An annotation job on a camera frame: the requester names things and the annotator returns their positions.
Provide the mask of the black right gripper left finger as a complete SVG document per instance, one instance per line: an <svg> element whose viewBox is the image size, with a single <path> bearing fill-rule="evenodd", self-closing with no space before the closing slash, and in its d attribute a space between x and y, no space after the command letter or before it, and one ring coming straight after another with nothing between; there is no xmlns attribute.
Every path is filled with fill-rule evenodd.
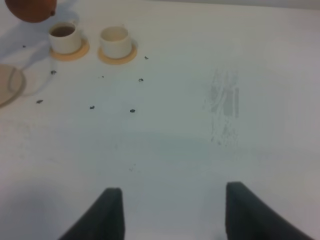
<svg viewBox="0 0 320 240"><path fill-rule="evenodd" d="M123 192L107 188L61 240L124 240Z"/></svg>

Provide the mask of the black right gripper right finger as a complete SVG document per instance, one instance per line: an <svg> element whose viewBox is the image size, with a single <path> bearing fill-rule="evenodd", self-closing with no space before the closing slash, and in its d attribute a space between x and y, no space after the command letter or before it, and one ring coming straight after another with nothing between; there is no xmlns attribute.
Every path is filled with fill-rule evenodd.
<svg viewBox="0 0 320 240"><path fill-rule="evenodd" d="M241 182L226 185L225 232L229 240L310 240Z"/></svg>

